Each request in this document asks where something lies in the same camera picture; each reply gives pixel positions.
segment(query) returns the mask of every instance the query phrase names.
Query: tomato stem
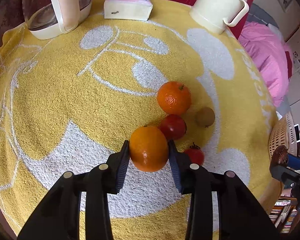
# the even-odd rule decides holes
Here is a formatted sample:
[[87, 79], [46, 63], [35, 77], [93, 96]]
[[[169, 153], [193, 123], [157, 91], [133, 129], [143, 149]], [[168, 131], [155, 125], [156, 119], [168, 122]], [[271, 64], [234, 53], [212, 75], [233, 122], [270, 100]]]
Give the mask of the tomato stem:
[[198, 149], [198, 150], [201, 149], [199, 146], [195, 145], [194, 143], [193, 143], [193, 145], [190, 146], [190, 148], [191, 149]]

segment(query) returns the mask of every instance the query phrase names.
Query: wall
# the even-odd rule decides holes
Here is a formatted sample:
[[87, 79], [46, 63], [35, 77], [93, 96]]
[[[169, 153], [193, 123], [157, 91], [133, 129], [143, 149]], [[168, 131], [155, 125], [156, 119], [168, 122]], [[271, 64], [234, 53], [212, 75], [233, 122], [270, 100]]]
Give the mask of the wall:
[[300, 24], [300, 6], [295, 0], [287, 12], [283, 11], [278, 0], [253, 0], [253, 2], [274, 18], [284, 39], [290, 37]]

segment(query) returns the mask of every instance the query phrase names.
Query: bookshelf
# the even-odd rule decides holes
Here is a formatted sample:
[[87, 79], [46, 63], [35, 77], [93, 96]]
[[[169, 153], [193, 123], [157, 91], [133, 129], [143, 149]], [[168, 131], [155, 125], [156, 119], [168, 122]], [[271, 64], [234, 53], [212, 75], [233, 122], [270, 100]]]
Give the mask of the bookshelf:
[[281, 196], [274, 205], [269, 218], [281, 234], [288, 234], [297, 216], [297, 199], [293, 197]]

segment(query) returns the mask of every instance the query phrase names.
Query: orange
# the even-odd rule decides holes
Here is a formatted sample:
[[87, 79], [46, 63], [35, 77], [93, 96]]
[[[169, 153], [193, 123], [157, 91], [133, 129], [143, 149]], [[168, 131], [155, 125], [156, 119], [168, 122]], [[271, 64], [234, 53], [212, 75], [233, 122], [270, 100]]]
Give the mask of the orange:
[[130, 158], [141, 171], [161, 170], [168, 160], [168, 144], [159, 128], [143, 126], [136, 129], [129, 142]]
[[157, 101], [167, 114], [182, 115], [191, 106], [191, 94], [184, 84], [170, 81], [159, 88]]

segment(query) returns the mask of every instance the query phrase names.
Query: red tomato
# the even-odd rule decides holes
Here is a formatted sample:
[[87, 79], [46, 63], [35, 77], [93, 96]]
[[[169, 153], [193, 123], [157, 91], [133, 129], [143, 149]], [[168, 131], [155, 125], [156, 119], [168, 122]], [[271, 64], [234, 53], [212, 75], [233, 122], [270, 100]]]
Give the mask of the red tomato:
[[186, 149], [184, 151], [184, 153], [189, 155], [190, 160], [191, 160], [192, 163], [196, 163], [200, 166], [203, 165], [203, 163], [204, 163], [204, 153], [203, 153], [202, 150], [200, 150], [200, 147], [198, 147], [194, 143], [193, 143], [193, 145], [190, 146], [189, 149]]
[[161, 121], [160, 130], [168, 141], [178, 140], [186, 134], [187, 125], [180, 116], [171, 114]]

